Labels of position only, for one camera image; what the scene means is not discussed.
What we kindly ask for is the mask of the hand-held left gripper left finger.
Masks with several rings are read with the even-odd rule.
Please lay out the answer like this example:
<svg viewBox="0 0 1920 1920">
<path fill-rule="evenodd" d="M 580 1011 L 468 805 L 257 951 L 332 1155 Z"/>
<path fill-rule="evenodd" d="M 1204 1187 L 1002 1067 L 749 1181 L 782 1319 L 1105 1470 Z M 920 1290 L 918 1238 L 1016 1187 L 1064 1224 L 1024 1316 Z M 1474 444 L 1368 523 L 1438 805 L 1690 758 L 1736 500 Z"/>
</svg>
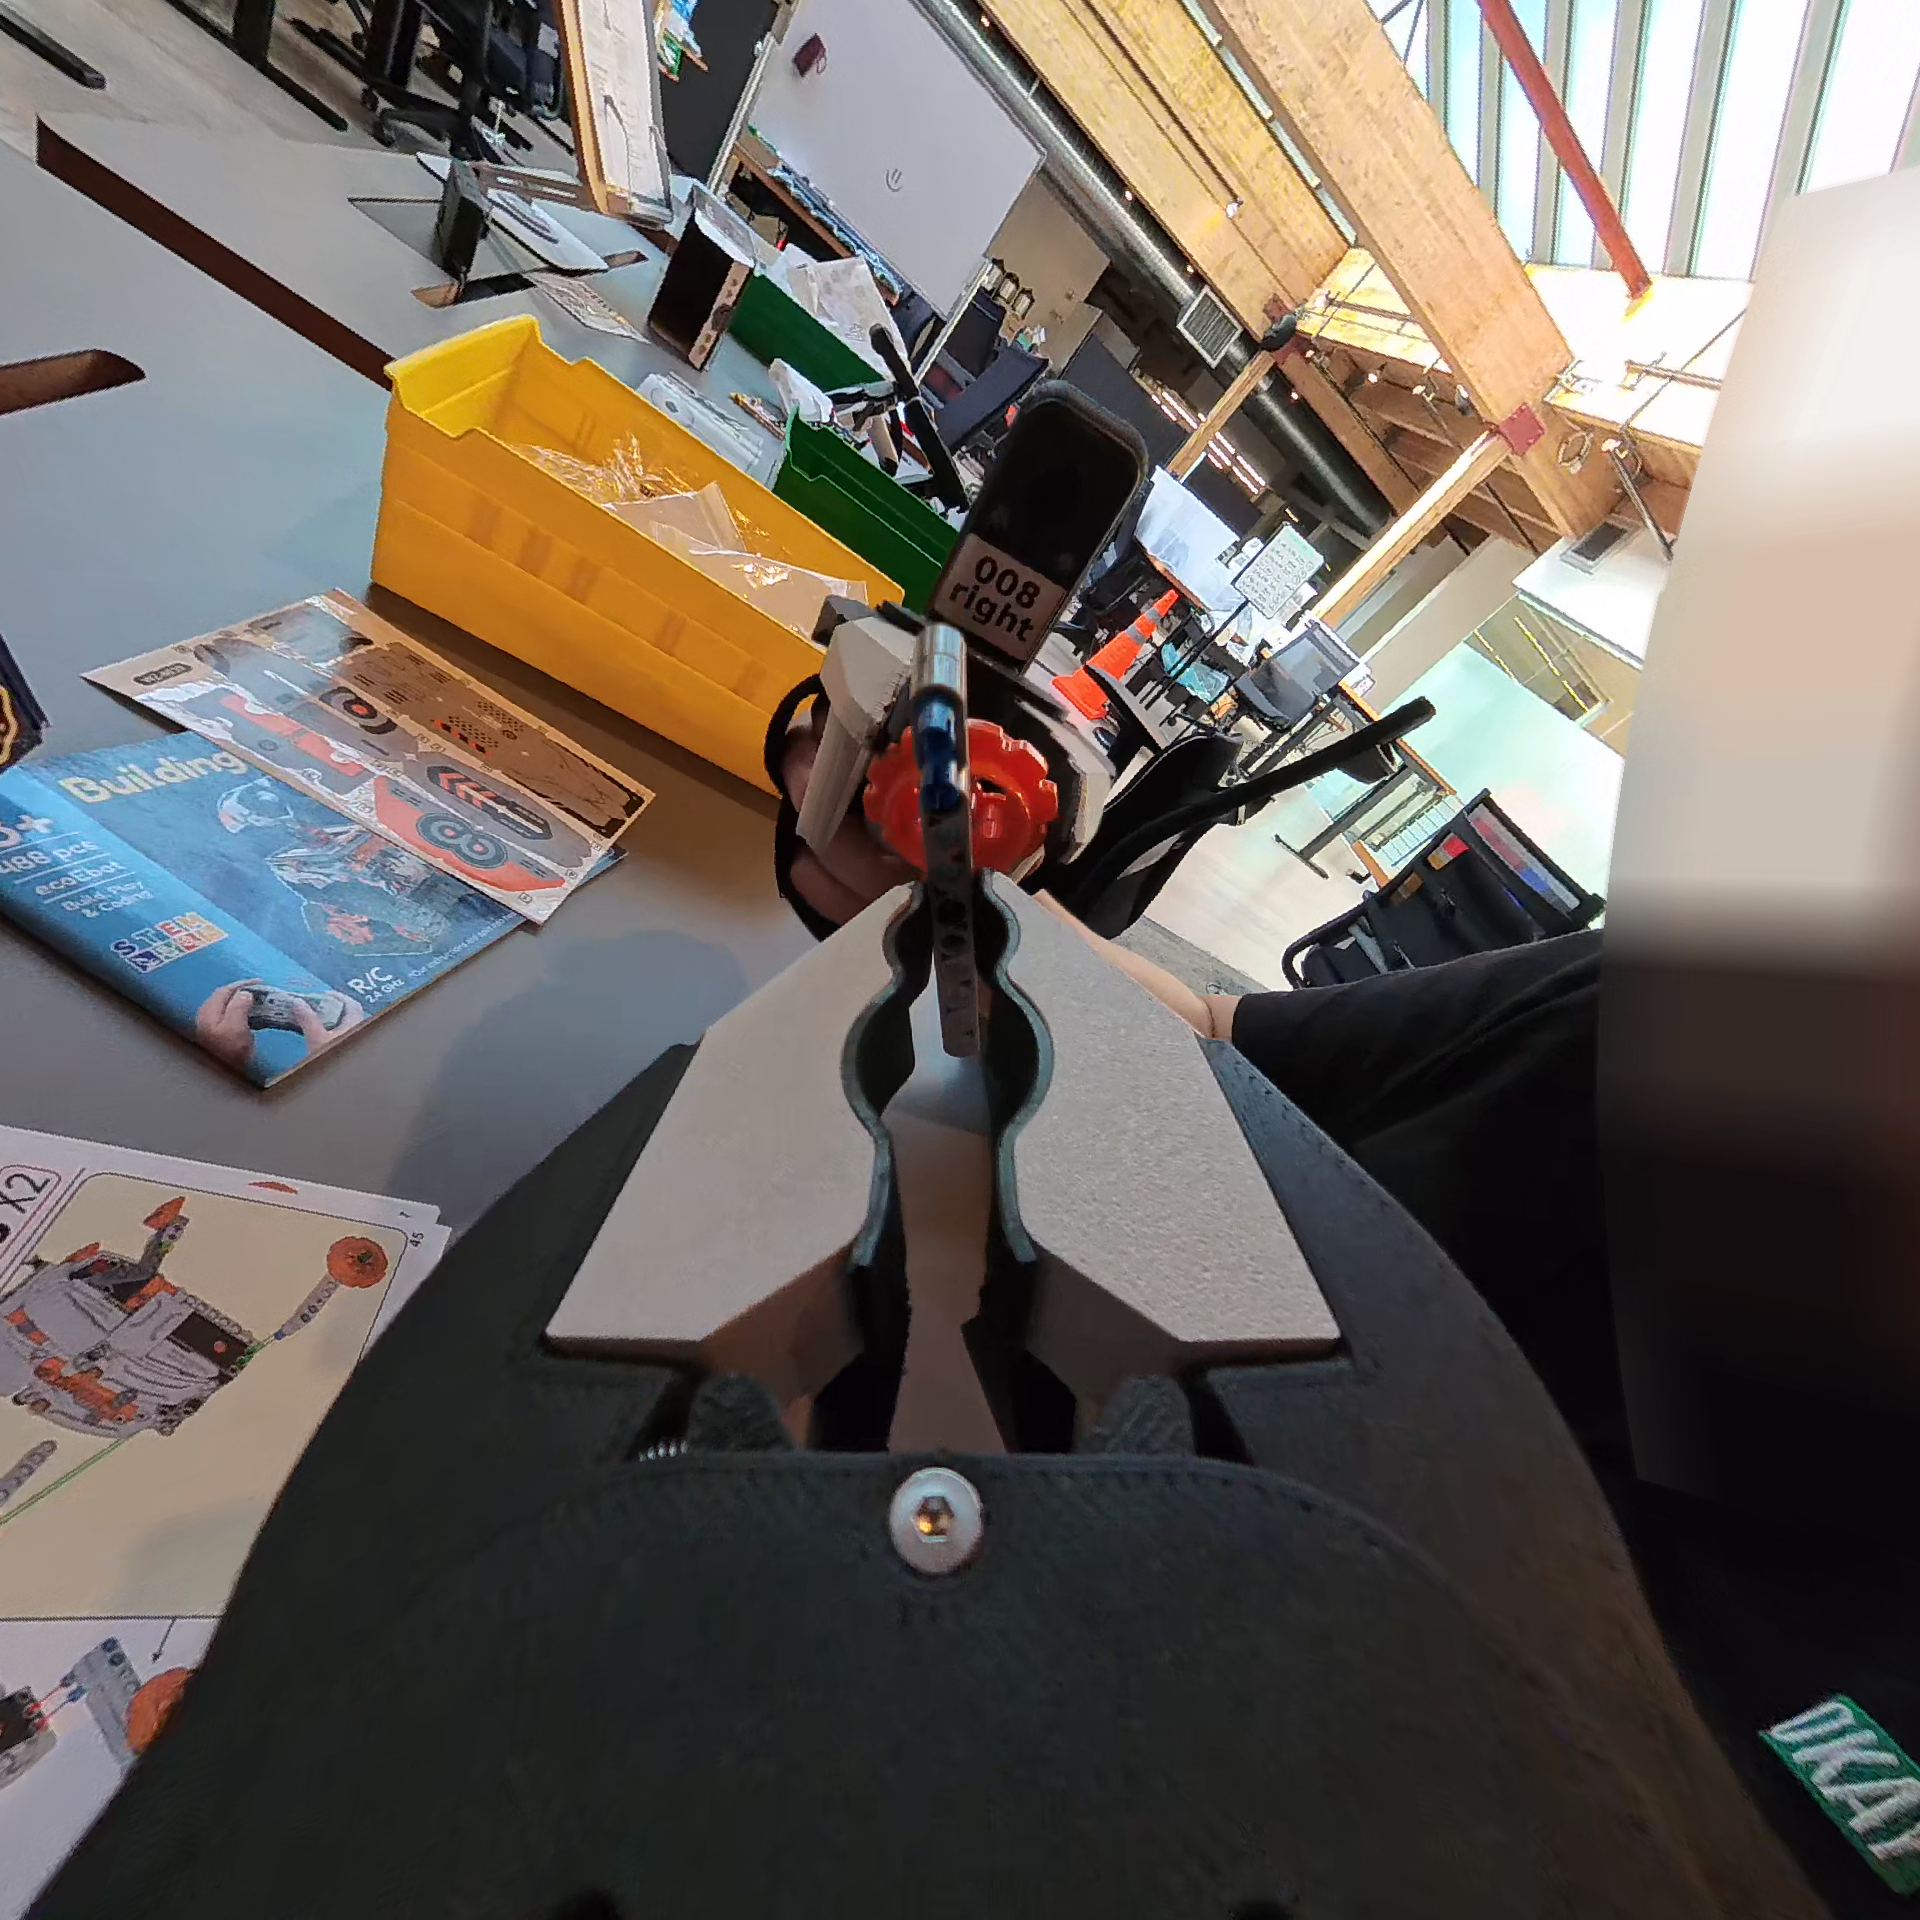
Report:
<svg viewBox="0 0 1920 1920">
<path fill-rule="evenodd" d="M 883 1111 L 915 1064 L 899 888 L 719 1020 L 547 1321 L 564 1353 L 752 1377 L 827 1446 L 886 1446 L 908 1273 Z"/>
</svg>

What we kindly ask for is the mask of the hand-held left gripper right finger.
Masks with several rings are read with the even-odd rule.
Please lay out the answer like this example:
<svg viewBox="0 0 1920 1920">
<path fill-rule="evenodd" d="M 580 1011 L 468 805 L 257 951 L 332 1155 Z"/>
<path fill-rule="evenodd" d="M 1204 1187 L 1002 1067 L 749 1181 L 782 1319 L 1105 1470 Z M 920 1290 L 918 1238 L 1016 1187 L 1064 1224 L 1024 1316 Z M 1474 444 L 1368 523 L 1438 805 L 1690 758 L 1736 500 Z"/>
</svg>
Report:
<svg viewBox="0 0 1920 1920">
<path fill-rule="evenodd" d="M 1222 1047 L 1002 876 L 981 881 L 981 981 L 981 1383 L 1006 1449 L 1064 1452 L 1135 1377 L 1337 1353 Z"/>
</svg>

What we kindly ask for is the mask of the orange toy gear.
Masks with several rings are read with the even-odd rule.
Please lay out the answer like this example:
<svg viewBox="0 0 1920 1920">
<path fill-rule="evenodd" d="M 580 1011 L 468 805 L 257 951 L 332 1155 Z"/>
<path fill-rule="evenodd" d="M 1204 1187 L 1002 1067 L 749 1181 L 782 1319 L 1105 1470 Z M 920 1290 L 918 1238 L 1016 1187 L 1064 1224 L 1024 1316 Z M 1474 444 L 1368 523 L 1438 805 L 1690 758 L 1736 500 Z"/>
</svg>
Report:
<svg viewBox="0 0 1920 1920">
<path fill-rule="evenodd" d="M 968 782 L 972 869 L 1022 872 L 1059 819 L 1048 758 L 996 722 L 969 718 Z M 909 736 L 873 758 L 862 814 L 893 855 L 925 872 L 920 782 Z"/>
</svg>

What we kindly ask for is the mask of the grey perforated toy beam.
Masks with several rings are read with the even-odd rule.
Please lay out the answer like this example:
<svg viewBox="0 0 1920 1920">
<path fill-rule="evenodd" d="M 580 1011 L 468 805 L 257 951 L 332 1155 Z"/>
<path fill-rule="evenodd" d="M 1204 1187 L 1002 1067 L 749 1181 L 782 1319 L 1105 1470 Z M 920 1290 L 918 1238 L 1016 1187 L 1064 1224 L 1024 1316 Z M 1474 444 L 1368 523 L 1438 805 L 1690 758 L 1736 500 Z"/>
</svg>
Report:
<svg viewBox="0 0 1920 1920">
<path fill-rule="evenodd" d="M 908 742 L 912 746 L 912 798 L 920 826 L 942 1040 L 946 1055 L 972 1058 L 979 1052 L 981 1000 L 968 638 L 943 622 L 926 622 L 915 638 L 908 683 Z"/>
</svg>

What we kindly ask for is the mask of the grey desk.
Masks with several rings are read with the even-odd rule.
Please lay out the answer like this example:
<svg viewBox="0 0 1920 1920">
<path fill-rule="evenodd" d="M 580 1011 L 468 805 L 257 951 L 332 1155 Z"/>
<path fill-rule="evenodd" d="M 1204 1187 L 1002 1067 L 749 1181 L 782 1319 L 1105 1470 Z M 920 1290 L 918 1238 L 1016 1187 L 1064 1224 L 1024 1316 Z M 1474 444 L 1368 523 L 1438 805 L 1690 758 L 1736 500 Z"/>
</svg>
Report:
<svg viewBox="0 0 1920 1920">
<path fill-rule="evenodd" d="M 6 925 L 2 1118 L 415 1198 L 461 1234 L 806 951 L 772 884 L 772 798 L 373 590 L 385 394 L 2 150 L 2 364 L 89 349 L 142 379 L 2 417 L 2 638 L 49 755 L 156 736 L 89 668 L 337 586 L 656 798 L 624 861 L 550 925 L 274 1090 Z"/>
</svg>

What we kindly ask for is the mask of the person's right hand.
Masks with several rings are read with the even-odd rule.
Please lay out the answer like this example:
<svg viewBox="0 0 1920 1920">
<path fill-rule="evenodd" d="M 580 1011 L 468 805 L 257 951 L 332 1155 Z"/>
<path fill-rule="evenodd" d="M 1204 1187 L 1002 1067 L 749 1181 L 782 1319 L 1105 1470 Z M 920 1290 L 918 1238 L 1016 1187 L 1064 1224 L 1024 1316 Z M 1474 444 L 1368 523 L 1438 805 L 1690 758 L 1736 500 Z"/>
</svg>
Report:
<svg viewBox="0 0 1920 1920">
<path fill-rule="evenodd" d="M 817 705 L 803 706 L 785 739 L 782 779 L 793 814 L 806 801 L 812 762 L 823 732 L 820 712 Z M 782 899 L 789 901 L 802 925 L 823 938 L 853 922 L 875 899 L 902 884 L 912 884 L 915 869 L 875 838 L 862 805 L 850 805 L 836 834 L 817 848 L 799 829 L 787 838 L 775 838 L 775 879 L 782 884 Z"/>
</svg>

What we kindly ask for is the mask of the black office chair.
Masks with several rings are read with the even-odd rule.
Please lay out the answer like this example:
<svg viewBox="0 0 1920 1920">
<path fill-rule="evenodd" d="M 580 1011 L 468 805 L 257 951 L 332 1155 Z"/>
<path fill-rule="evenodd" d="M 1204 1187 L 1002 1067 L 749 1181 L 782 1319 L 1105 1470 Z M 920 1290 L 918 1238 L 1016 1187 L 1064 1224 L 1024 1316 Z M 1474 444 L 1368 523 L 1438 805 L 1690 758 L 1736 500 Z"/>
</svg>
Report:
<svg viewBox="0 0 1920 1920">
<path fill-rule="evenodd" d="M 1271 798 L 1327 773 L 1354 771 L 1364 758 L 1380 762 L 1431 718 L 1434 705 L 1410 699 L 1368 726 L 1250 782 L 1227 782 L 1225 739 L 1179 742 L 1106 805 L 1084 854 L 1045 876 L 1045 892 L 1094 932 L 1118 937 L 1148 914 L 1214 826 L 1262 814 Z"/>
</svg>

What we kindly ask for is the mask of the green plastic bin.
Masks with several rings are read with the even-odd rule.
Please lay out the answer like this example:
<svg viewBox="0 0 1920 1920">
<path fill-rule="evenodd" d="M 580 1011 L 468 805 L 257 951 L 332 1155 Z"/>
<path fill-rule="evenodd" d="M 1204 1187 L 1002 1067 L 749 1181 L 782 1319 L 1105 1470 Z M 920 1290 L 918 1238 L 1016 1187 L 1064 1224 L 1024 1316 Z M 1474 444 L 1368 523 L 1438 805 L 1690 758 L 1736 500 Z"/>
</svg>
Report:
<svg viewBox="0 0 1920 1920">
<path fill-rule="evenodd" d="M 730 339 L 765 367 L 785 360 L 823 393 L 889 386 L 889 374 L 756 270 L 733 307 Z"/>
<path fill-rule="evenodd" d="M 785 424 L 772 493 L 893 577 L 909 608 L 925 603 L 958 542 L 942 512 L 869 463 L 843 436 L 799 414 Z"/>
</svg>

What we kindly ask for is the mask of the white whiteboard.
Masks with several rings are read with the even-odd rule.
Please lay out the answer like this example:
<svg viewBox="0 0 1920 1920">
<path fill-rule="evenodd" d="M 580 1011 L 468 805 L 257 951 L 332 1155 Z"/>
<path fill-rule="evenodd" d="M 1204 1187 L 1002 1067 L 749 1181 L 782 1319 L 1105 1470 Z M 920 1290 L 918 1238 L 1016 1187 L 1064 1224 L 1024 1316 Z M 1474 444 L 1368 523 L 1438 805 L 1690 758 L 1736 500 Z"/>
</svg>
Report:
<svg viewBox="0 0 1920 1920">
<path fill-rule="evenodd" d="M 938 311 L 1045 160 L 915 2 L 802 2 L 749 124 Z"/>
</svg>

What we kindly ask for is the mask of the black rolling cart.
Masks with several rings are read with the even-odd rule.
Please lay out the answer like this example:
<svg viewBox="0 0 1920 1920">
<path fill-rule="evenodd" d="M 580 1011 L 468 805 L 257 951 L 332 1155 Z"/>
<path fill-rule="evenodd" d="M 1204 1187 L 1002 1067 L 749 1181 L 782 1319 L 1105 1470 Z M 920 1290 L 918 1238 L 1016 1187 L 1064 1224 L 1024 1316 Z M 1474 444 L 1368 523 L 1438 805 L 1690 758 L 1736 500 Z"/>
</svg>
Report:
<svg viewBox="0 0 1920 1920">
<path fill-rule="evenodd" d="M 1354 985 L 1571 937 L 1602 911 L 1484 791 L 1354 911 L 1294 941 L 1281 972 L 1294 991 Z"/>
</svg>

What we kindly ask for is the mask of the yellow plastic bin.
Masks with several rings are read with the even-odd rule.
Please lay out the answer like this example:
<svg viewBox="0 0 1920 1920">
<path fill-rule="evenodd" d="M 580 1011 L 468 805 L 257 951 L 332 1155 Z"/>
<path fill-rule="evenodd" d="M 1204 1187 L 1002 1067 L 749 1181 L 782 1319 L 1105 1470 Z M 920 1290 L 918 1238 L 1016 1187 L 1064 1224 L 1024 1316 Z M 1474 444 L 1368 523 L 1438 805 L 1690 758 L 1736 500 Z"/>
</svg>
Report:
<svg viewBox="0 0 1920 1920">
<path fill-rule="evenodd" d="M 820 660 L 812 616 L 785 628 L 534 449 L 593 466 L 636 453 L 670 480 L 716 483 L 752 556 L 846 582 L 869 603 L 899 585 L 603 367 L 547 349 L 534 319 L 484 324 L 385 373 L 373 585 L 769 791 L 760 739 Z"/>
</svg>

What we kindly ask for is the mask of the black open box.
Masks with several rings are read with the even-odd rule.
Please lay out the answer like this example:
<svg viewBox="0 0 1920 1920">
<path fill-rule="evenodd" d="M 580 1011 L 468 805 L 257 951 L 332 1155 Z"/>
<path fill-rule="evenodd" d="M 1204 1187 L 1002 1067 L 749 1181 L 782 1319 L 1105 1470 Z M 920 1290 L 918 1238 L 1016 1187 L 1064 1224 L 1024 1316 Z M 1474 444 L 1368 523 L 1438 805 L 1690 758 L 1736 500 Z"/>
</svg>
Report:
<svg viewBox="0 0 1920 1920">
<path fill-rule="evenodd" d="M 756 233 L 694 185 L 647 311 L 649 333 L 689 369 L 706 369 L 759 263 Z"/>
</svg>

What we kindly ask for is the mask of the printed sticker sheet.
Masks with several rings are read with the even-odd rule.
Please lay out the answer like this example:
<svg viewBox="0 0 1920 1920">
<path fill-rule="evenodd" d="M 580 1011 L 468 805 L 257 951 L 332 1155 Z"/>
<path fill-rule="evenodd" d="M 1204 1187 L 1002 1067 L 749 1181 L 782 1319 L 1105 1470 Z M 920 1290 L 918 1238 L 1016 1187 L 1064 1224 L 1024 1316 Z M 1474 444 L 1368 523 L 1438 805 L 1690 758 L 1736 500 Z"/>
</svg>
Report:
<svg viewBox="0 0 1920 1920">
<path fill-rule="evenodd" d="M 653 794 L 342 593 L 86 672 L 544 925 Z"/>
</svg>

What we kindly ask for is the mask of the paper board on stand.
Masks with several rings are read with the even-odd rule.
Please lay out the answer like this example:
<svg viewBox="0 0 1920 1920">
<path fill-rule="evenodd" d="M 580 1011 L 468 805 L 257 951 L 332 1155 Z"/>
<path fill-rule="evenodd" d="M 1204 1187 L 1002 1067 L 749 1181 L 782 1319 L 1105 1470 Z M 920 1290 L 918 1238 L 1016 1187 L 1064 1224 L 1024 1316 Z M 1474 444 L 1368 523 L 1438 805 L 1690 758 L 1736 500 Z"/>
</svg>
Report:
<svg viewBox="0 0 1920 1920">
<path fill-rule="evenodd" d="M 373 131 L 446 147 L 433 226 L 415 226 L 435 308 L 636 263 L 594 251 L 564 210 L 660 236 L 674 188 L 647 2 L 377 2 L 363 37 Z M 508 112 L 564 110 L 571 168 L 517 167 Z"/>
</svg>

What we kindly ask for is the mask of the open instruction booklet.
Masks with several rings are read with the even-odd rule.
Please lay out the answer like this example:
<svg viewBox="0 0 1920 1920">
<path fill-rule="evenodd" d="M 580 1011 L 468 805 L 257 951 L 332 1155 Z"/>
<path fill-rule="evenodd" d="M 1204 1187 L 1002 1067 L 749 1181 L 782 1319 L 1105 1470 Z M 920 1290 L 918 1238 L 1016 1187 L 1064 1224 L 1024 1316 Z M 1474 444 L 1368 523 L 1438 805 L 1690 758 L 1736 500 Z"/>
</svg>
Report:
<svg viewBox="0 0 1920 1920">
<path fill-rule="evenodd" d="M 435 1206 L 2 1127 L 2 1791 L 116 1786 Z"/>
</svg>

